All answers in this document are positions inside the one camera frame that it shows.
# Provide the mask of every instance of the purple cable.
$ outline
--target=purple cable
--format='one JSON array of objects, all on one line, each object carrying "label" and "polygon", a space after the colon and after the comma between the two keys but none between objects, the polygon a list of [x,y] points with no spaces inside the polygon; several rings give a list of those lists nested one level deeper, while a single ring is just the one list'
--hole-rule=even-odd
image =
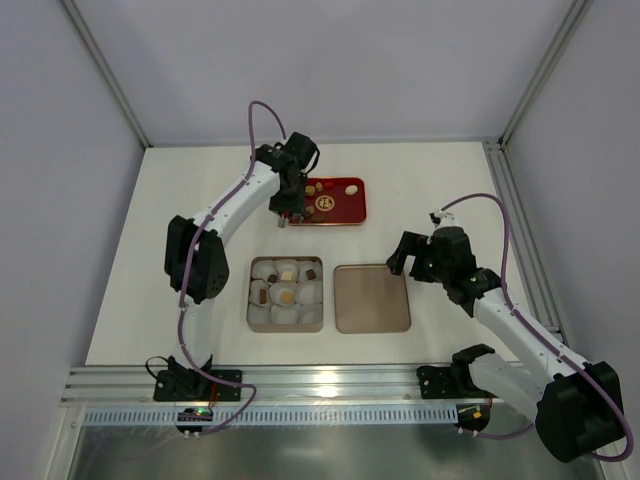
[{"label": "purple cable", "polygon": [[182,350],[182,353],[184,354],[184,356],[187,359],[187,361],[189,362],[189,365],[191,365],[191,368],[193,368],[201,376],[203,376],[204,378],[206,378],[207,380],[209,380],[211,382],[215,382],[215,383],[218,383],[220,385],[226,385],[226,386],[229,386],[229,387],[250,388],[252,390],[251,396],[249,397],[249,399],[245,402],[245,404],[242,407],[240,407],[238,409],[238,411],[236,413],[231,415],[228,419],[226,419],[224,422],[220,423],[219,425],[216,425],[214,427],[208,428],[207,430],[203,431],[202,435],[209,435],[211,433],[216,433],[216,432],[222,430],[223,428],[225,428],[231,422],[233,422],[236,418],[238,418],[242,414],[242,412],[244,412],[247,409],[247,407],[251,404],[251,402],[253,402],[253,400],[256,397],[256,393],[258,391],[256,386],[251,384],[251,383],[229,382],[228,380],[223,380],[221,378],[214,377],[213,375],[210,375],[207,372],[205,372],[204,370],[202,370],[196,364],[196,362],[193,359],[193,356],[191,355],[191,353],[187,349],[187,346],[186,346],[185,341],[184,341],[184,332],[183,332],[184,319],[185,319],[185,315],[186,315],[186,311],[187,311],[187,304],[185,303],[184,300],[185,300],[185,296],[187,294],[187,285],[189,283],[189,274],[191,273],[191,262],[193,261],[193,255],[194,255],[195,247],[198,244],[198,240],[200,240],[200,236],[202,235],[202,232],[207,227],[207,225],[213,220],[215,214],[218,213],[218,211],[229,200],[231,200],[231,198],[233,198],[233,196],[236,193],[238,193],[242,187],[244,187],[246,185],[246,183],[251,178],[251,175],[252,175],[253,170],[255,168],[255,164],[256,164],[256,141],[255,141],[255,136],[254,136],[254,133],[253,133],[253,107],[255,105],[260,105],[261,107],[266,108],[273,115],[273,117],[278,122],[278,126],[280,127],[280,131],[282,132],[282,137],[285,138],[285,139],[287,138],[287,134],[286,134],[286,132],[284,130],[284,126],[282,125],[282,122],[280,121],[280,117],[278,117],[278,114],[269,105],[267,105],[266,103],[257,101],[257,100],[254,100],[251,103],[249,103],[249,111],[248,111],[249,143],[251,145],[251,159],[249,161],[249,169],[247,170],[247,173],[245,174],[244,178],[242,178],[242,180],[240,180],[240,182],[211,209],[209,214],[205,217],[204,221],[198,227],[198,230],[196,230],[196,233],[193,235],[193,238],[191,240],[191,244],[189,245],[189,250],[187,252],[187,262],[186,262],[186,266],[185,266],[185,269],[184,269],[184,275],[182,277],[182,286],[180,288],[180,297],[179,297],[179,301],[178,301],[178,306],[180,307],[180,315],[178,317],[178,343],[180,344],[180,349]]},{"label": "purple cable", "polygon": [[[580,375],[589,385],[591,385],[596,392],[603,398],[605,403],[611,408],[618,421],[622,425],[622,429],[624,430],[624,434],[627,437],[627,445],[622,453],[619,455],[615,455],[613,457],[606,457],[603,455],[599,455],[597,453],[592,453],[591,455],[600,460],[602,462],[621,462],[626,460],[631,456],[634,448],[634,439],[633,432],[631,431],[631,426],[629,422],[625,418],[624,414],[618,407],[618,405],[613,401],[613,399],[604,391],[604,389],[598,385],[598,383],[591,378],[579,365],[577,365],[574,361],[572,361],[567,356],[563,355],[562,352],[556,348],[552,343],[550,343],[544,336],[542,336],[525,318],[524,316],[514,308],[513,301],[509,295],[509,291],[507,290],[507,253],[509,251],[509,232],[511,230],[511,221],[509,219],[509,213],[507,212],[506,207],[502,203],[502,201],[496,197],[495,195],[491,195],[489,193],[472,193],[470,195],[465,195],[464,197],[460,197],[457,200],[454,200],[451,203],[446,204],[442,207],[442,210],[448,210],[449,208],[457,205],[458,203],[464,202],[466,200],[470,200],[472,198],[488,198],[493,200],[500,207],[500,211],[502,212],[502,220],[504,225],[504,244],[502,247],[502,263],[500,265],[500,278],[501,278],[501,288],[502,295],[504,296],[505,302],[507,303],[509,309],[514,314],[514,316],[520,321],[520,323],[527,329],[529,333],[531,333],[540,343],[542,343],[551,353],[556,355],[560,360],[569,365],[573,370],[576,371],[578,375]],[[492,440],[508,440],[511,438],[518,437],[523,435],[533,428],[533,424],[526,427],[524,430],[520,432],[511,433],[508,435],[492,435],[488,433],[479,433],[478,437],[481,438],[490,438]]]}]

